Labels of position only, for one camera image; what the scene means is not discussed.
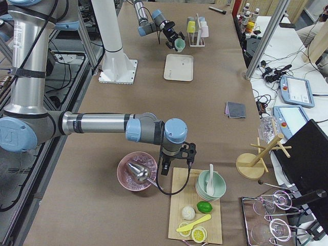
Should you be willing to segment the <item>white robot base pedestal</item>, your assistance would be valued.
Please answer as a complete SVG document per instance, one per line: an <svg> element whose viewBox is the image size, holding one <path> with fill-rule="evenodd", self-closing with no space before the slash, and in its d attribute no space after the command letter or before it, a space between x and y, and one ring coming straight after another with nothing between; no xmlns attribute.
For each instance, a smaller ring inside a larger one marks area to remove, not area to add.
<svg viewBox="0 0 328 246"><path fill-rule="evenodd" d="M133 84L137 60L124 53L113 1L92 1L93 10L105 49L100 83Z"/></svg>

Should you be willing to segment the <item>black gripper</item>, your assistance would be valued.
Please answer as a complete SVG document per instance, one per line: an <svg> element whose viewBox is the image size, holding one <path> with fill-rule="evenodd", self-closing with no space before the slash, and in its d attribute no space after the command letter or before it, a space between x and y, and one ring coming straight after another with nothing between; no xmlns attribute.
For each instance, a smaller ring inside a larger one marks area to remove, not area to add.
<svg viewBox="0 0 328 246"><path fill-rule="evenodd" d="M163 151L160 151L159 153L159 163L161 164L161 175L167 176L169 169L170 169L170 165L171 165L171 161L173 161L174 159L180 158L181 157L181 152L176 152L174 153L174 155L168 155Z"/></svg>
<svg viewBox="0 0 328 246"><path fill-rule="evenodd" d="M173 49L176 50L175 47L175 40L177 38L181 38L182 40L184 40L185 36L183 35L182 32L179 32L179 34L177 34L174 30L175 23L174 22L165 22L164 23L164 27L162 29L164 35L166 36L166 38L168 39L168 41L166 41L166 45L169 49Z"/></svg>

